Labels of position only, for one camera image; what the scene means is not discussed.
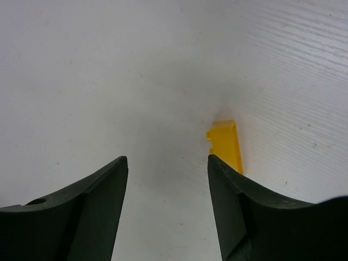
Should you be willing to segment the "yellow lego brick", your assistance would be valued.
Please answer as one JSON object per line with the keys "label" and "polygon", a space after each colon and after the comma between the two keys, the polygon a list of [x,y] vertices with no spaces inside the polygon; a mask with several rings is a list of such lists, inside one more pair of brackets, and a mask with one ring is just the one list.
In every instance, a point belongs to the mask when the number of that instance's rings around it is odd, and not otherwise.
{"label": "yellow lego brick", "polygon": [[244,174],[243,161],[239,145],[235,120],[214,122],[206,133],[212,147],[209,154],[214,154],[239,174]]}

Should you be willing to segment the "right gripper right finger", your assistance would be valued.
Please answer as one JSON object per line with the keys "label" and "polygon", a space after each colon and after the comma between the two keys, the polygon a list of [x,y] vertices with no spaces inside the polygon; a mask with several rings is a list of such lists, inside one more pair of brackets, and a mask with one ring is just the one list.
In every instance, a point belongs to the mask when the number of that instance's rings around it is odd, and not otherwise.
{"label": "right gripper right finger", "polygon": [[208,179],[223,260],[347,260],[347,197],[299,201],[215,155]]}

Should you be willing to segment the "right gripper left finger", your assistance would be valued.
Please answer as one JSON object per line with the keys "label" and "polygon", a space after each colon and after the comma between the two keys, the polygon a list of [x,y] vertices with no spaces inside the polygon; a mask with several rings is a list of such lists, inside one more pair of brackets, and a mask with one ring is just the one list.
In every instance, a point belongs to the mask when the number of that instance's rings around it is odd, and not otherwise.
{"label": "right gripper left finger", "polygon": [[25,205],[1,208],[1,260],[111,260],[127,157]]}

